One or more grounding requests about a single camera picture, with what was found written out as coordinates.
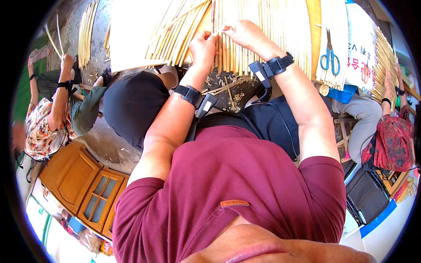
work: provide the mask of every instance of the red patterned shirt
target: red patterned shirt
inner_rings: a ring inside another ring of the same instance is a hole
[[[67,141],[67,131],[69,132],[69,139],[77,138],[75,131],[72,128],[70,116],[70,99],[67,102],[66,118],[55,131],[51,132],[48,127],[47,116],[51,112],[53,103],[47,98],[40,100],[37,106],[29,103],[28,113],[25,119],[27,128],[27,138],[25,142],[24,151],[27,155],[34,159],[45,158],[62,147]]]

